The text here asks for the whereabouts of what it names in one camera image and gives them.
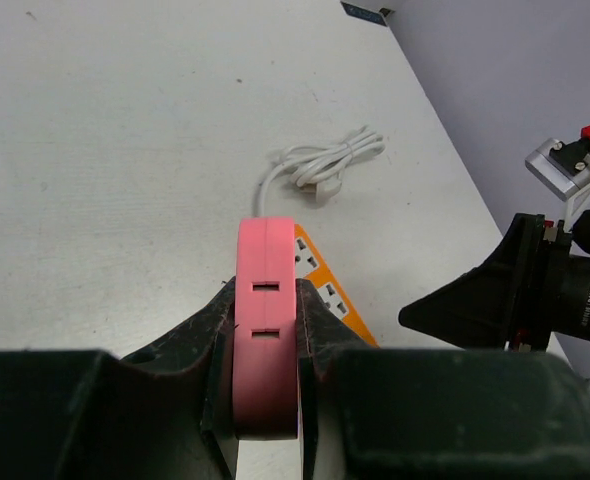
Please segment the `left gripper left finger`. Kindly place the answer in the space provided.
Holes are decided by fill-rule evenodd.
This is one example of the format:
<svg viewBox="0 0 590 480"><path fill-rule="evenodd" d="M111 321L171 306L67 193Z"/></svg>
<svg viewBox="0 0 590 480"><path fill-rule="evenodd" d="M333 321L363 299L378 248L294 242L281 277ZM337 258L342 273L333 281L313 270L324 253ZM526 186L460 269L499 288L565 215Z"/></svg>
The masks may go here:
<svg viewBox="0 0 590 480"><path fill-rule="evenodd" d="M0 350L0 479L231 479L235 285L135 352Z"/></svg>

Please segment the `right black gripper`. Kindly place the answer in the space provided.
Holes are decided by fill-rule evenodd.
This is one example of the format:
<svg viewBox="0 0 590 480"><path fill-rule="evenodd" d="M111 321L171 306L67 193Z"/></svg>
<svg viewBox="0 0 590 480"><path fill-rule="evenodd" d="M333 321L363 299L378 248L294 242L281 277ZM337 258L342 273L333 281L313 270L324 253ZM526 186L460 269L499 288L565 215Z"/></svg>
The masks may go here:
<svg viewBox="0 0 590 480"><path fill-rule="evenodd" d="M572 235L564 221L517 214L495 250L479 266L403 307L399 324L451 345L500 348L510 338L516 303L538 258L542 283L537 304L537 349L546 350L566 275Z"/></svg>

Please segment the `orange power strip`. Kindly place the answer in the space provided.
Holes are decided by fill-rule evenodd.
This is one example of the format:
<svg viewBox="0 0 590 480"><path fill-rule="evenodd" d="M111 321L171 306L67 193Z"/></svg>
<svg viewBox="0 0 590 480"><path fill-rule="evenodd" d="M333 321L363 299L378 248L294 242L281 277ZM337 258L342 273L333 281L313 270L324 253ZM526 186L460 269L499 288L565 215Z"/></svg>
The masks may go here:
<svg viewBox="0 0 590 480"><path fill-rule="evenodd" d="M310 281L326 308L366 343L378 344L304 228L294 225L295 273Z"/></svg>

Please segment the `pink plug adapter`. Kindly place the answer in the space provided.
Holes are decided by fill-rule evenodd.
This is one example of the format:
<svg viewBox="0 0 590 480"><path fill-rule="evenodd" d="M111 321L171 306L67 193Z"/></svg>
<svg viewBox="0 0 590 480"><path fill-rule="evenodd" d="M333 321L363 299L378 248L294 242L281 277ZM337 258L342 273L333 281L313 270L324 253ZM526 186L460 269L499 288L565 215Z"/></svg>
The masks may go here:
<svg viewBox="0 0 590 480"><path fill-rule="evenodd" d="M236 259L232 414L247 440L298 432L294 221L242 220Z"/></svg>

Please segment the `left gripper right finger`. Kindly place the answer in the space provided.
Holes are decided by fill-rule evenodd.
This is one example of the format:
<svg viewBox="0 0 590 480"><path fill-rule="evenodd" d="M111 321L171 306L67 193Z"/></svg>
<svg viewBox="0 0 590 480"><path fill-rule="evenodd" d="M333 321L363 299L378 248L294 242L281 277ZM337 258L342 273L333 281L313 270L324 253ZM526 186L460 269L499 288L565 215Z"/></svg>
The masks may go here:
<svg viewBox="0 0 590 480"><path fill-rule="evenodd" d="M296 284L306 479L590 479L590 397L548 353L375 348Z"/></svg>

